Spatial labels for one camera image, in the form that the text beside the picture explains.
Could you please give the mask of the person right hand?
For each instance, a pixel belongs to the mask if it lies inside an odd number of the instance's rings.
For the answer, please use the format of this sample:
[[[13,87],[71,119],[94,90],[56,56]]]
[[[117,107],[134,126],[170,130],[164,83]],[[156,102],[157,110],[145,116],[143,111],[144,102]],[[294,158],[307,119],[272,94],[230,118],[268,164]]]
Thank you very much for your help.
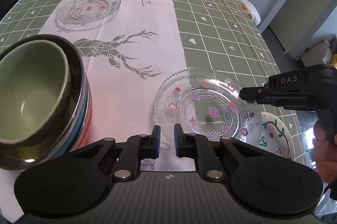
[[[312,140],[314,148],[314,161],[316,171],[325,183],[336,180],[336,137],[335,144],[326,140],[326,131],[319,121],[316,121],[313,128],[315,138]]]

